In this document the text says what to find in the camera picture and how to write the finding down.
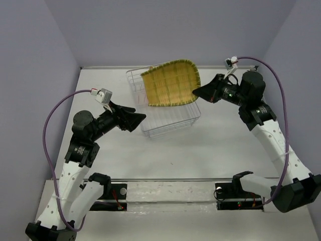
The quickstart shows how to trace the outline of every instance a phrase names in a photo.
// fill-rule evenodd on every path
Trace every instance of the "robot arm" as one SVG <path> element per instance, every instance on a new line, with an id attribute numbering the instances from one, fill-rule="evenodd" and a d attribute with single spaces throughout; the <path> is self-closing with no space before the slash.
<path id="1" fill-rule="evenodd" d="M 247 71 L 240 84 L 232 84 L 229 75 L 235 71 L 237 59 L 227 61 L 228 74 L 217 74 L 207 85 L 193 90 L 193 94 L 211 103 L 223 99 L 239 106 L 239 115 L 249 131 L 259 140 L 278 174 L 281 176 L 285 164 L 285 138 L 272 109 L 262 101 L 265 90 L 263 77 L 256 71 Z M 321 175 L 314 176 L 300 161 L 291 147 L 289 163 L 278 195 L 272 200 L 281 212 L 288 212 L 314 202 L 321 191 Z M 251 192 L 270 198 L 277 182 L 246 171 L 236 174 L 228 188 L 229 196 L 240 192 Z"/>
<path id="2" fill-rule="evenodd" d="M 75 114 L 73 136 L 59 176 L 59 197 L 53 192 L 37 221 L 28 224 L 26 234 L 32 241 L 75 240 L 86 213 L 111 188 L 109 176 L 94 173 L 81 191 L 83 179 L 99 151 L 95 141 L 114 127 L 132 132 L 146 118 L 145 114 L 134 113 L 134 108 L 114 104 L 110 101 L 112 93 L 106 89 L 92 89 L 91 94 L 96 95 L 105 112 L 98 118 L 86 110 Z"/>

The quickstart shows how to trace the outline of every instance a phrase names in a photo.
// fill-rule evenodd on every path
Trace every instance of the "wire basket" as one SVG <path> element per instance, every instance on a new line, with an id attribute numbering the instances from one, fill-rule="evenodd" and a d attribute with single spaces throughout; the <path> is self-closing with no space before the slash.
<path id="1" fill-rule="evenodd" d="M 147 137 L 157 137 L 175 129 L 191 126 L 201 116 L 196 102 L 180 106 L 148 106 L 141 74 L 155 66 L 158 65 L 132 69 L 126 72 L 136 109 L 147 116 L 140 124 L 142 132 Z"/>

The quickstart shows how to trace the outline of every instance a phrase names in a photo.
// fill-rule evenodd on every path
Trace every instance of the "lavender wall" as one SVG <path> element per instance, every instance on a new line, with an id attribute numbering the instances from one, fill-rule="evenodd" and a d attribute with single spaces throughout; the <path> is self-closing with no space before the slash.
<path id="1" fill-rule="evenodd" d="M 321 1 L 298 1 L 264 59 L 275 68 L 284 87 L 288 107 L 290 144 L 304 164 L 321 173 Z M 262 69 L 266 100 L 284 124 L 276 81 Z M 309 206 L 321 239 L 321 196 Z"/>
<path id="2" fill-rule="evenodd" d="M 27 240 L 49 169 L 42 126 L 53 105 L 76 88 L 79 67 L 43 0 L 0 2 L 0 236 Z M 50 122 L 57 158 L 71 102 Z"/>
<path id="3" fill-rule="evenodd" d="M 45 0 L 81 66 L 263 57 L 293 0 Z"/>

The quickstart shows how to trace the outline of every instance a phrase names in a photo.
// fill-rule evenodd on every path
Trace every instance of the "woven bamboo sieve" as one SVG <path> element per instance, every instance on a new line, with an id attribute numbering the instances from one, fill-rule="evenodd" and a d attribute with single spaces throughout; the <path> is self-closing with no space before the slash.
<path id="1" fill-rule="evenodd" d="M 149 106 L 178 106 L 194 102 L 192 91 L 201 86 L 196 65 L 185 59 L 171 61 L 141 74 Z"/>

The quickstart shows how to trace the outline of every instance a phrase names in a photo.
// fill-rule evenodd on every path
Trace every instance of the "white robot arm segment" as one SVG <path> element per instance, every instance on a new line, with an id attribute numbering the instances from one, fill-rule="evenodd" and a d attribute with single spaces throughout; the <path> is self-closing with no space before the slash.
<path id="1" fill-rule="evenodd" d="M 70 207 L 74 202 L 80 189 L 79 186 L 83 182 L 83 179 L 88 171 L 88 167 L 79 167 L 78 163 L 64 163 L 63 171 L 59 178 L 58 187 L 62 211 L 66 218 L 68 218 Z M 49 203 L 37 221 L 41 222 L 41 226 L 47 228 L 52 228 L 52 226 L 56 226 L 57 230 L 66 228 L 58 212 L 57 196 L 55 192 L 53 192 Z"/>
<path id="2" fill-rule="evenodd" d="M 251 133 L 264 147 L 279 176 L 283 171 L 285 161 L 285 138 L 280 130 L 278 121 L 268 120 L 263 125 L 257 125 Z M 283 185 L 293 183 L 294 179 L 303 180 L 310 177 L 311 171 L 299 160 L 293 149 L 289 148 L 289 165 Z"/>

